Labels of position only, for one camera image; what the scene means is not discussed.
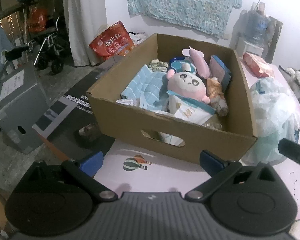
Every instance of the gray storage box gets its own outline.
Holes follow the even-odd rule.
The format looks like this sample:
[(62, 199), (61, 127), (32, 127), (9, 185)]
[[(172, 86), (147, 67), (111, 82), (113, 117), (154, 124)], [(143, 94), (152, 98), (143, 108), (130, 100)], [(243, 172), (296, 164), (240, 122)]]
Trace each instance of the gray storage box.
[(16, 150), (28, 154), (42, 144), (32, 125), (48, 108), (32, 65), (18, 68), (0, 82), (0, 127)]

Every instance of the silver screw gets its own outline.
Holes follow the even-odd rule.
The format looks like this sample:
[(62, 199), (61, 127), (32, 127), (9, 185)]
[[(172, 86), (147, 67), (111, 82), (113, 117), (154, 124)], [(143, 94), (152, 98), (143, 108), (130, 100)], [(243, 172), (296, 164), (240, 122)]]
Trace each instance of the silver screw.
[(203, 193), (198, 190), (191, 190), (187, 193), (187, 196), (192, 199), (200, 199), (203, 197)]
[(104, 190), (104, 191), (100, 192), (99, 196), (103, 199), (112, 199), (115, 196), (115, 194), (113, 191)]

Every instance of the red snack bag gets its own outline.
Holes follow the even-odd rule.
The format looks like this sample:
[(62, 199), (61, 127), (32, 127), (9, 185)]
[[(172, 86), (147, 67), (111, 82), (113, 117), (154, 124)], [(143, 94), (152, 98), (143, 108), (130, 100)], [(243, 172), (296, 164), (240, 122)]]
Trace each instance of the red snack bag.
[(35, 8), (31, 17), (27, 20), (29, 32), (38, 33), (44, 31), (47, 23), (47, 10), (43, 8)]
[(246, 52), (243, 60), (257, 78), (274, 77), (274, 71), (265, 60), (257, 55)]
[(89, 47), (104, 60), (113, 55), (126, 55), (134, 48), (132, 39), (130, 38), (126, 28), (121, 21), (110, 26), (103, 33), (98, 35)]

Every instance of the wheel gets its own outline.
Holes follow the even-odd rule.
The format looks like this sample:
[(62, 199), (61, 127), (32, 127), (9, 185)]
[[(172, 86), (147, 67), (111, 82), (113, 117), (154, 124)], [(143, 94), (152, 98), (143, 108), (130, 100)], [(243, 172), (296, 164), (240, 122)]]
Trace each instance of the wheel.
[(48, 60), (44, 58), (39, 58), (36, 66), (38, 67), (38, 69), (44, 70), (48, 67), (48, 64), (49, 64)]
[(58, 74), (63, 70), (63, 62), (60, 59), (55, 59), (52, 62), (51, 70), (54, 74)]

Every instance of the green striped hot air balloon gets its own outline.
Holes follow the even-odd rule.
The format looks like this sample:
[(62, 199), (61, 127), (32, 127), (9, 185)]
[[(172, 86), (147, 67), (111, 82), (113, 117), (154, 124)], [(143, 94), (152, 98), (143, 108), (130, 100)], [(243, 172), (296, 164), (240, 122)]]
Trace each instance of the green striped hot air balloon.
[(139, 164), (135, 158), (131, 157), (131, 158), (128, 158), (124, 161), (123, 169), (125, 171), (134, 171), (136, 169), (143, 169), (143, 170), (146, 171), (148, 169), (148, 167)]

